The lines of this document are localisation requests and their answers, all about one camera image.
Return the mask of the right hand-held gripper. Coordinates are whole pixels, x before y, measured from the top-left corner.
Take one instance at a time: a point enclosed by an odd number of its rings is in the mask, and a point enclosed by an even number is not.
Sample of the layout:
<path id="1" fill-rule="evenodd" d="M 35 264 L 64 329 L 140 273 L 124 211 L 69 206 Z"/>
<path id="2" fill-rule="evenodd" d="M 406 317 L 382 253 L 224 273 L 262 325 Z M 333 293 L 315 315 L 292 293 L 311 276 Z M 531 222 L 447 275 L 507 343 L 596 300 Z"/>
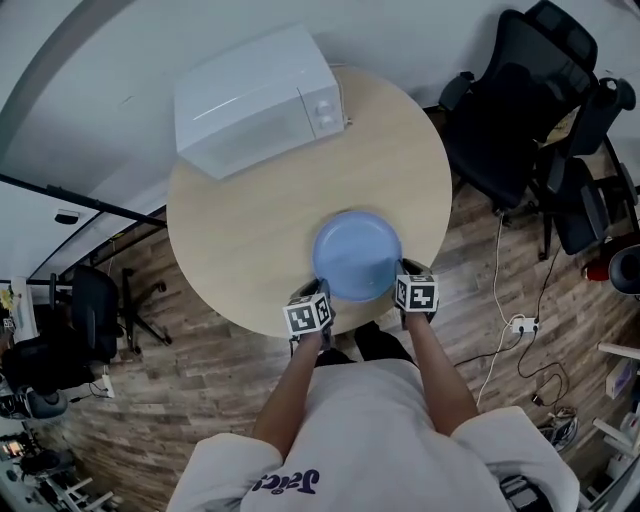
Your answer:
<path id="1" fill-rule="evenodd" d="M 406 329 L 406 315 L 419 313 L 428 322 L 435 317 L 439 307 L 439 286 L 432 270 L 411 259 L 403 258 L 395 263 L 394 305 L 400 311 L 401 325 Z"/>

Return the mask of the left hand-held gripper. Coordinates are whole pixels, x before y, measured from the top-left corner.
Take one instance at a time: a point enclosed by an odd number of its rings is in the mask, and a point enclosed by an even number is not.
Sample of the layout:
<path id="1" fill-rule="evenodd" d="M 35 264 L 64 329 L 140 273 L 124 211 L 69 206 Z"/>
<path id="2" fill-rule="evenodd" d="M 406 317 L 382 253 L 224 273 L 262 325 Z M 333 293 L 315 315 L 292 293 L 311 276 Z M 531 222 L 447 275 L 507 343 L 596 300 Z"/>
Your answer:
<path id="1" fill-rule="evenodd" d="M 319 333 L 321 351 L 331 348 L 335 312 L 327 280 L 315 278 L 296 290 L 283 307 L 283 314 L 290 344 L 300 342 L 303 335 Z"/>

